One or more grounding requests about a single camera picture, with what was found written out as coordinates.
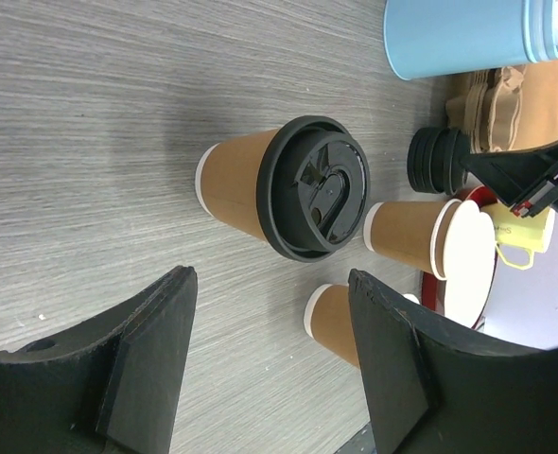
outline blue cup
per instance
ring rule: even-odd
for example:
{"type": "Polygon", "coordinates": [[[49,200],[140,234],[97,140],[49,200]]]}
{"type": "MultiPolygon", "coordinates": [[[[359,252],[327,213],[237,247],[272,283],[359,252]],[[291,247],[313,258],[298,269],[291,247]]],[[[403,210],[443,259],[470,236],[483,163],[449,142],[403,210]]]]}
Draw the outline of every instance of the blue cup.
{"type": "Polygon", "coordinates": [[[558,60],[554,0],[388,0],[384,46],[401,79],[558,60]]]}

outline white plate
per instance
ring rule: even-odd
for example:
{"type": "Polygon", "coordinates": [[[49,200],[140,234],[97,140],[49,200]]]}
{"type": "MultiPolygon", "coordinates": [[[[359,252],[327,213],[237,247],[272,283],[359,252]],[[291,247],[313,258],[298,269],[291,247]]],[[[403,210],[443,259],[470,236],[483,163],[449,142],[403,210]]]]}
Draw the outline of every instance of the white plate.
{"type": "Polygon", "coordinates": [[[475,247],[474,233],[479,215],[479,206],[474,201],[463,201],[453,215],[443,249],[443,270],[447,281],[462,269],[468,251],[475,247]]]}
{"type": "Polygon", "coordinates": [[[472,328],[482,314],[496,266],[496,232],[491,218],[478,213],[469,230],[469,246],[460,267],[445,284],[445,316],[472,328]]]}

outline brown paper cup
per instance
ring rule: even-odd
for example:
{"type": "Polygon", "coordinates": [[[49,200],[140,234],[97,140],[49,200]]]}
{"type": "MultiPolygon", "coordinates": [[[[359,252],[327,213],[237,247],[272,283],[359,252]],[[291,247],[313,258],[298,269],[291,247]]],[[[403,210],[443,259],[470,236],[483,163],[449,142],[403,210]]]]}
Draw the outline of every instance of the brown paper cup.
{"type": "Polygon", "coordinates": [[[370,251],[445,280],[443,250],[460,201],[391,201],[372,207],[363,227],[370,251]]]}
{"type": "Polygon", "coordinates": [[[195,190],[217,220],[268,242],[286,258],[313,262],[357,232],[369,168],[340,123],[303,116],[279,130],[208,149],[195,173],[195,190]]]}
{"type": "Polygon", "coordinates": [[[305,330],[323,347],[359,367],[347,286],[317,288],[306,305],[305,330]]]}
{"type": "Polygon", "coordinates": [[[208,149],[197,166],[195,190],[214,218],[265,240],[256,209],[262,158],[279,130],[237,137],[208,149]]]}

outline gray wood-grain table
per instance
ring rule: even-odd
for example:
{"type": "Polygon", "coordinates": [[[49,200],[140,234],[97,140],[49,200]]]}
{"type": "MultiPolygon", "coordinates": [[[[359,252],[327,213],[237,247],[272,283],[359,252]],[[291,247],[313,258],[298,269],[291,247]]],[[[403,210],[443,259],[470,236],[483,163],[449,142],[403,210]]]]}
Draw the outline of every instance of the gray wood-grain table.
{"type": "Polygon", "coordinates": [[[407,184],[445,82],[392,74],[382,0],[0,0],[0,349],[118,304],[175,265],[200,292],[172,452],[332,453],[368,421],[357,370],[305,334],[311,292],[357,267],[419,275],[359,234],[305,265],[214,221],[197,161],[301,114],[364,147],[373,200],[407,184]]]}

